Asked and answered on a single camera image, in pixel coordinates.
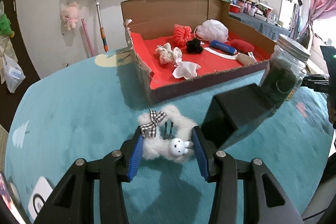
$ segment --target metal screw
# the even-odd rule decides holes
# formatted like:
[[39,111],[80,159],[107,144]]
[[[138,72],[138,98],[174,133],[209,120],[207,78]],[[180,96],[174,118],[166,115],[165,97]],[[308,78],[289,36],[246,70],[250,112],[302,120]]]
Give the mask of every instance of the metal screw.
[[120,150],[114,150],[114,151],[112,151],[112,156],[113,157],[120,157],[121,156],[121,151]]
[[226,156],[226,153],[225,153],[223,150],[218,150],[218,151],[216,152],[216,155],[217,155],[218,157],[223,158],[223,157]]
[[76,165],[77,166],[82,166],[85,163],[84,159],[78,159],[76,160]]
[[262,165],[262,164],[263,164],[263,161],[262,161],[261,159],[259,159],[259,158],[255,158],[255,159],[253,160],[253,163],[254,163],[255,165]]

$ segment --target pink stuffed animal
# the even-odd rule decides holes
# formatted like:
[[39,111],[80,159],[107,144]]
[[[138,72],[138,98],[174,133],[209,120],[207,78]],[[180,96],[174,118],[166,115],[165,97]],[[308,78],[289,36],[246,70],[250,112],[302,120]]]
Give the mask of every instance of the pink stuffed animal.
[[71,29],[76,28],[77,17],[78,17],[78,8],[77,3],[71,3],[70,7],[65,7],[60,12],[62,20],[66,23],[64,26],[71,31]]

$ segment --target hand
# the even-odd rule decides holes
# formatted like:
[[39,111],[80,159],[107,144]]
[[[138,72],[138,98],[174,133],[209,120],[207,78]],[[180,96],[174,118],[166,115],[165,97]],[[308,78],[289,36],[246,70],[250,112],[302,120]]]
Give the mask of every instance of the hand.
[[328,108],[328,116],[329,116],[329,122],[334,124],[336,121],[336,109],[334,106],[334,100],[328,96],[327,98],[327,108]]

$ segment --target blue table cloth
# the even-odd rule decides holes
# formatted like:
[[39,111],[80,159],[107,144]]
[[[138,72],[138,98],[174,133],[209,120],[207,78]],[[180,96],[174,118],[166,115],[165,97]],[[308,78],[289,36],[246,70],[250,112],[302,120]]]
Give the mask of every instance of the blue table cloth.
[[[172,103],[182,115],[201,124],[215,94],[259,83],[262,74],[231,80],[153,108],[159,110]],[[304,105],[303,110],[298,110],[298,103]],[[5,157],[6,178],[17,186],[26,213],[40,176],[55,186],[76,159],[97,160],[120,148],[138,126],[137,117],[149,107],[135,64],[125,51],[90,58],[32,85],[15,114]],[[13,138],[13,132],[23,124],[26,129]],[[302,213],[319,183],[332,133],[325,96],[300,88],[274,117],[226,152],[239,160],[263,159]],[[237,223],[242,223],[242,184],[239,186]],[[123,184],[129,222],[208,223],[214,188],[204,182],[194,157],[184,164],[143,160],[132,183]],[[100,222],[98,196],[95,187],[95,223]]]
[[277,40],[279,34],[284,34],[287,37],[291,34],[291,32],[285,28],[262,21],[248,14],[229,12],[229,16],[233,18],[238,17],[241,22],[255,28],[258,32],[272,40]]

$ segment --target silver lid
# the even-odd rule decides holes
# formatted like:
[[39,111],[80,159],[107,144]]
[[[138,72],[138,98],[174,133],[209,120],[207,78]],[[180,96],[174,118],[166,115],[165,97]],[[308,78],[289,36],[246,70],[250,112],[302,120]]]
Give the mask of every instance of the silver lid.
[[276,44],[303,63],[307,63],[310,57],[310,52],[304,46],[283,34],[279,35]]

